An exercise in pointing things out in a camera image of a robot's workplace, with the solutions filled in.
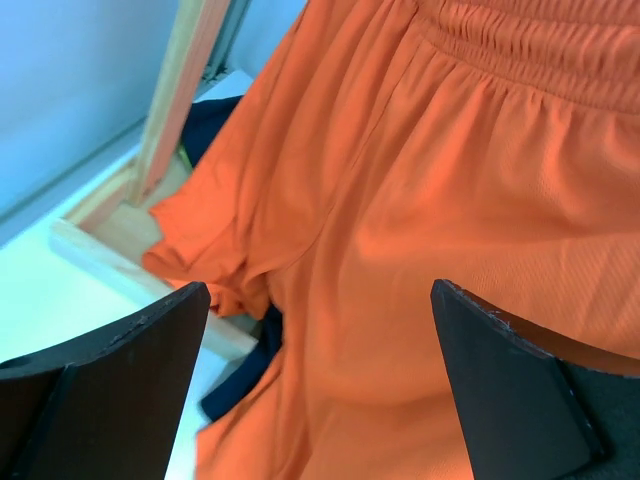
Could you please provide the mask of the navy blue shorts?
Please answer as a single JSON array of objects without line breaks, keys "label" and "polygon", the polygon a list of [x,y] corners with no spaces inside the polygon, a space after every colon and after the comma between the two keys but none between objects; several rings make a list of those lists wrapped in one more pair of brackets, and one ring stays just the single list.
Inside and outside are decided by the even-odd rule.
[{"label": "navy blue shorts", "polygon": [[[233,96],[192,104],[181,133],[181,155],[190,167],[198,165],[240,100]],[[282,313],[271,305],[261,319],[255,347],[200,400],[199,407],[210,422],[230,412],[258,384],[280,351],[282,336]]]}]

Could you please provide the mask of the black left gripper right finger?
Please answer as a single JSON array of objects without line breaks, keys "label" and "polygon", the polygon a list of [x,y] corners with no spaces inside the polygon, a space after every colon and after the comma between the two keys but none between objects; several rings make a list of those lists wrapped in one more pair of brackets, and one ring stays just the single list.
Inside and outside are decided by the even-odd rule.
[{"label": "black left gripper right finger", "polygon": [[447,281],[434,283],[431,302],[475,478],[561,479],[603,456],[554,357]]}]

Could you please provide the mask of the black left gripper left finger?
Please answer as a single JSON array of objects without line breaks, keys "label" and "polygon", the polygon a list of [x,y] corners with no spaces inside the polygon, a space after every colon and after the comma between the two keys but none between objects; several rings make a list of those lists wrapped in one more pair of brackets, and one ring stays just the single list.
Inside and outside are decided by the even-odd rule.
[{"label": "black left gripper left finger", "polygon": [[142,310],[1,364],[4,479],[161,479],[210,295],[192,282]]}]

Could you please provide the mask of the orange shorts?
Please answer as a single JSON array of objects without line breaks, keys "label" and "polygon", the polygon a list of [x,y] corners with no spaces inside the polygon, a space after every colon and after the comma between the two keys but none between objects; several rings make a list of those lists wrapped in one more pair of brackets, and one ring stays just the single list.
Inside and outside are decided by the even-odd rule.
[{"label": "orange shorts", "polygon": [[447,279],[639,353],[639,5],[311,1],[145,268],[283,315],[200,479],[468,479],[430,292]]}]

